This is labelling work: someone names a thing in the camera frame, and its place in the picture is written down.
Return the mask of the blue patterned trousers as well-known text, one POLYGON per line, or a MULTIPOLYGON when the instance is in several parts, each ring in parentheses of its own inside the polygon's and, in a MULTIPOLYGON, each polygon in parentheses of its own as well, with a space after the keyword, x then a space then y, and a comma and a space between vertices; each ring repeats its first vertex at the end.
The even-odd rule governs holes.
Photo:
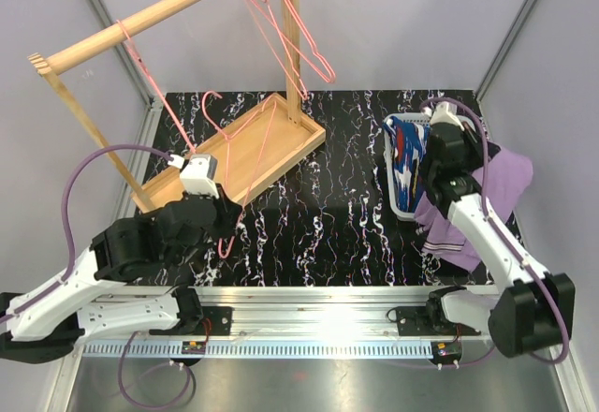
POLYGON ((420 164, 426 153, 429 119, 422 113, 392 113, 383 121, 390 208, 402 221, 413 221, 424 193, 420 164))

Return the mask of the purple trousers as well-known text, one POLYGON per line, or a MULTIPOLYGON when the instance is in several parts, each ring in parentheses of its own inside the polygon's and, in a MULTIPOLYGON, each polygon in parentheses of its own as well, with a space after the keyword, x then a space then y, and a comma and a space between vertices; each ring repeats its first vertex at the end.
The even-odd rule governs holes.
MULTIPOLYGON (((489 162, 486 195, 493 210, 506 221, 533 180, 533 163, 530 158, 494 143, 489 144, 489 150, 497 154, 489 162)), ((414 218, 426 234, 423 253, 441 258, 468 272, 481 262, 472 244, 425 195, 416 206, 414 218)))

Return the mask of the pink hanger of purple trousers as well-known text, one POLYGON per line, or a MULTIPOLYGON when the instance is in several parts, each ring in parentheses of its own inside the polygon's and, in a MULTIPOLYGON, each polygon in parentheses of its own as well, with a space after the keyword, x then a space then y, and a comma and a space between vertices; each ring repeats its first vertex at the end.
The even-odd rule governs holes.
POLYGON ((259 168, 259 164, 260 164, 260 159, 263 155, 263 152, 264 152, 264 149, 266 146, 266 142, 268 140, 272 119, 274 117, 274 113, 276 112, 276 106, 273 106, 273 110, 270 115, 270 121, 266 128, 265 137, 262 141, 260 150, 257 153, 254 171, 253 171, 252 175, 249 175, 249 169, 248 169, 249 157, 246 154, 244 154, 244 155, 239 154, 237 156, 234 156, 233 157, 233 165, 230 165, 231 149, 233 147, 235 147, 237 150, 241 150, 241 145, 244 143, 244 140, 241 138, 241 133, 244 130, 248 129, 249 125, 252 125, 256 121, 256 118, 260 114, 263 114, 265 112, 265 110, 267 108, 268 99, 265 99, 262 103, 257 105, 255 108, 253 108, 250 111, 248 111, 247 113, 243 114, 243 116, 239 118, 238 122, 231 123, 230 124, 231 126, 237 125, 237 127, 235 129, 232 129, 231 132, 226 132, 223 128, 221 128, 219 125, 217 125, 216 122, 207 113, 206 100, 207 100, 208 96, 215 96, 217 98, 221 98, 222 96, 215 91, 208 91, 207 93, 205 93, 201 99, 201 111, 204 115, 204 118, 215 129, 216 136, 220 137, 223 140, 223 142, 226 144, 226 168, 225 168, 225 175, 223 178, 224 190, 227 193, 227 195, 229 196, 229 198, 232 199, 234 202, 238 202, 238 200, 241 198, 241 194, 243 194, 243 199, 241 202, 241 212, 238 215, 237 221, 233 227, 233 232, 234 232, 233 236, 230 238, 228 244, 226 245, 226 249, 224 249, 224 245, 225 245, 224 239, 220 239, 217 244, 217 253, 219 255, 219 258, 226 259, 229 256, 231 249, 233 247, 237 225, 241 222, 241 220, 243 218, 245 207, 248 204, 250 194, 252 193, 253 184, 257 178, 257 172, 258 172, 258 168, 259 168), (229 189, 228 188, 228 179, 229 179, 230 174, 232 174, 235 179, 242 178, 245 181, 245 186, 241 187, 241 184, 237 183, 234 185, 234 187, 237 187, 237 190, 229 189))

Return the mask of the pink hanger of blue trousers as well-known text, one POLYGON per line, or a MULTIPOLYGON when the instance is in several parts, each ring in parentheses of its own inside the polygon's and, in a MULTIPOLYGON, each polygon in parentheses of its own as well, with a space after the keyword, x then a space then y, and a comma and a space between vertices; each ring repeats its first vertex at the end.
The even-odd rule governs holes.
POLYGON ((158 98, 162 102, 164 108, 167 110, 168 115, 171 118, 171 121, 176 126, 177 130, 179 131, 180 136, 183 138, 187 149, 189 150, 189 152, 192 155, 194 155, 196 153, 196 146, 193 144, 193 142, 189 138, 188 133, 184 129, 181 120, 179 119, 178 115, 174 112, 173 108, 168 103, 165 94, 161 91, 157 82, 153 78, 149 68, 146 66, 144 60, 142 59, 142 57, 139 53, 139 50, 137 49, 137 47, 135 45, 134 40, 132 39, 132 37, 130 36, 130 34, 128 33, 124 24, 121 21, 117 21, 116 24, 118 25, 118 27, 120 28, 121 32, 123 33, 123 35, 125 37, 124 46, 125 46, 126 51, 128 52, 129 56, 132 58, 134 63, 137 65, 137 68, 140 70, 140 72, 143 75, 143 77, 145 78, 145 80, 149 83, 149 85, 153 89, 153 92, 158 96, 158 98))

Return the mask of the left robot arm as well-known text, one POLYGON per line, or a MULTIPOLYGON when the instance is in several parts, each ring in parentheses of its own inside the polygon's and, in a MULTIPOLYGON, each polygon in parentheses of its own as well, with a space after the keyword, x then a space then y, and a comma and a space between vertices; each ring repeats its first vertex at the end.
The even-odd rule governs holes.
POLYGON ((115 221, 93 238, 72 269, 28 293, 2 293, 2 359, 41 364, 98 338, 198 331, 204 312, 186 283, 149 300, 102 303, 99 297, 205 252, 211 242, 233 235, 240 214, 241 205, 226 196, 186 194, 115 221))

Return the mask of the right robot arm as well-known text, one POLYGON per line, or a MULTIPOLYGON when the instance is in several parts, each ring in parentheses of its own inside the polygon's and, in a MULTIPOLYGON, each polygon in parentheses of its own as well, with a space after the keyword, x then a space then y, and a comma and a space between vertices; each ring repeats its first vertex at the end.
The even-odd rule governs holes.
POLYGON ((464 287, 446 287, 430 295, 427 327, 446 333, 464 325, 485 333, 507 358, 560 346, 557 365, 567 358, 572 337, 576 288, 565 273, 554 274, 538 262, 492 209, 486 184, 469 173, 473 163, 487 165, 485 137, 462 125, 432 125, 424 165, 426 196, 442 216, 473 246, 491 273, 497 301, 464 287))

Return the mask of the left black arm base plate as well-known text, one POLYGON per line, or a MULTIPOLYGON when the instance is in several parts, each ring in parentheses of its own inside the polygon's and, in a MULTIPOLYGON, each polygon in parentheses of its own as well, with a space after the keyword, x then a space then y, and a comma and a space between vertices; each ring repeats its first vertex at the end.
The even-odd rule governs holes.
POLYGON ((229 336, 233 323, 233 308, 230 306, 204 306, 203 318, 191 328, 150 330, 150 335, 165 336, 229 336))

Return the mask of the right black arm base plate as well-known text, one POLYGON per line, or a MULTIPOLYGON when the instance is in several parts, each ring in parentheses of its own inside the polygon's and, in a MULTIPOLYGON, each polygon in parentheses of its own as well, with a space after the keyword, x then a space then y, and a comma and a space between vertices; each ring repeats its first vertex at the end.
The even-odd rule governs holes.
POLYGON ((434 327, 424 306, 396 306, 386 312, 386 319, 393 324, 401 337, 450 336, 451 328, 434 327))

